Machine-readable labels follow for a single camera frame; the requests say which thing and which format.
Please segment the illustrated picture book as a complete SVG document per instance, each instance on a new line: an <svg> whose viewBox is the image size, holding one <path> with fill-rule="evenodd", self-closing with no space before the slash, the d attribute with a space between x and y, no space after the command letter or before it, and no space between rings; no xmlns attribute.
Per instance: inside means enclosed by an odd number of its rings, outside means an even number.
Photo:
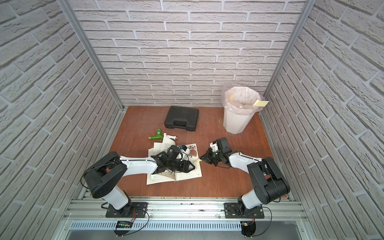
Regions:
<svg viewBox="0 0 384 240"><path fill-rule="evenodd" d="M161 143L154 143L154 147L148 150L148 156L150 157L151 155L156 155L162 151L166 151L171 145L175 144L176 143L174 140L164 137ZM197 144L189 144L186 146L190 149L190 153L188 155L181 153L178 156L178 160L181 160L181 158L183 158L185 161L189 160L195 166L195 170L189 173L177 173L166 170L160 174L147 174L147 185L165 182L177 182L202 177L200 162L194 164L194 161L199 159Z"/></svg>

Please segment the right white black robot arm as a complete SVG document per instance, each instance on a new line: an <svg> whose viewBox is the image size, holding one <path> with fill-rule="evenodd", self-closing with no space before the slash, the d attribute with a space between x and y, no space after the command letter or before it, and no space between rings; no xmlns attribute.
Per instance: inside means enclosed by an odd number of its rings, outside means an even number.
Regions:
<svg viewBox="0 0 384 240"><path fill-rule="evenodd" d="M273 158L254 158L233 151L227 138L220 138L210 143L210 147L200 160L216 167L219 163L223 163L249 174L253 189L238 198L239 211L242 215L256 207L281 199L291 190Z"/></svg>

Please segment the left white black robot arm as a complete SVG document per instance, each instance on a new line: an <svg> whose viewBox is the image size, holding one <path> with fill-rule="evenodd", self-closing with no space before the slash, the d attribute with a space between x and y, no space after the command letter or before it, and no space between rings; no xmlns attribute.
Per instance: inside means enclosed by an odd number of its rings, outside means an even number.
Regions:
<svg viewBox="0 0 384 240"><path fill-rule="evenodd" d="M103 199L119 211L130 205L129 196L118 187L126 176L139 174L189 173L195 169L187 154L172 145L166 151L147 158L127 158L110 152L83 173L87 188L93 198Z"/></svg>

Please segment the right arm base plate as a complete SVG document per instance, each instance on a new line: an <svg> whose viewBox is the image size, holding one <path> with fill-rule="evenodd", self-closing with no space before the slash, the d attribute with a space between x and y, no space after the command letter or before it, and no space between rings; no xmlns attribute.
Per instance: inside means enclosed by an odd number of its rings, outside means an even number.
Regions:
<svg viewBox="0 0 384 240"><path fill-rule="evenodd" d="M247 209L239 203L224 203L224 213L226 219L263 219L265 217L261 206Z"/></svg>

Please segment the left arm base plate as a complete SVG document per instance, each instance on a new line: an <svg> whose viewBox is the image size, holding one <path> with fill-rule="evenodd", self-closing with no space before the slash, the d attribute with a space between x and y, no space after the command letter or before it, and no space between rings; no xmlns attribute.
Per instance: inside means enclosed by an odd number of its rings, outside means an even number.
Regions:
<svg viewBox="0 0 384 240"><path fill-rule="evenodd" d="M116 210L109 204L106 212L106 218L126 218L132 219L134 215L136 218L144 219L147 214L148 202L130 202L120 210Z"/></svg>

